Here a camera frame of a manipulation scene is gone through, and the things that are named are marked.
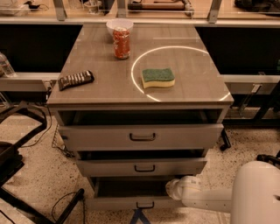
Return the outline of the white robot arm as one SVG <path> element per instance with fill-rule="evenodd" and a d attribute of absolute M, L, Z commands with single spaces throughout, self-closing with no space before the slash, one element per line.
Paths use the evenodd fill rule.
<path fill-rule="evenodd" d="M 230 189 L 203 190 L 201 181 L 184 176 L 165 186 L 186 207 L 230 214 L 230 224 L 280 224 L 280 169 L 252 161 L 236 173 Z"/>

